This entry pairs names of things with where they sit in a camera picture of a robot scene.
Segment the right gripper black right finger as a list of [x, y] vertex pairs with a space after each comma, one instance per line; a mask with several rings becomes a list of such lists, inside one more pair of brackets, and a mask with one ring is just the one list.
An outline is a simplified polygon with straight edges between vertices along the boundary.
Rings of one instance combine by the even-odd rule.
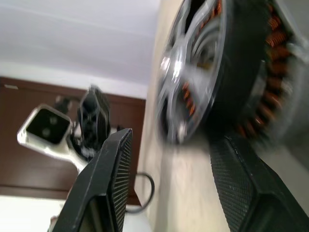
[[214, 182], [232, 232], [307, 232], [309, 218], [287, 186], [237, 134], [212, 137]]

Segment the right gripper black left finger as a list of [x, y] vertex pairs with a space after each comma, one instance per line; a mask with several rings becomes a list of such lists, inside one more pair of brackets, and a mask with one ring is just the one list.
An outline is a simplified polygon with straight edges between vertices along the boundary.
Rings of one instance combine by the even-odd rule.
[[129, 192], [132, 129], [112, 134], [78, 175], [55, 232], [121, 232]]

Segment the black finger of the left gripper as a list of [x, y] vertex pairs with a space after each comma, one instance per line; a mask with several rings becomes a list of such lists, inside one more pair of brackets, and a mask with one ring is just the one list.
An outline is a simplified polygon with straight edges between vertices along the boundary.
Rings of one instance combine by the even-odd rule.
[[79, 120], [81, 127], [81, 148], [100, 150], [111, 132], [110, 120], [103, 115], [83, 117]]
[[101, 113], [106, 120], [110, 120], [110, 105], [106, 95], [98, 86], [90, 86], [80, 100], [78, 119], [82, 120], [91, 113]]

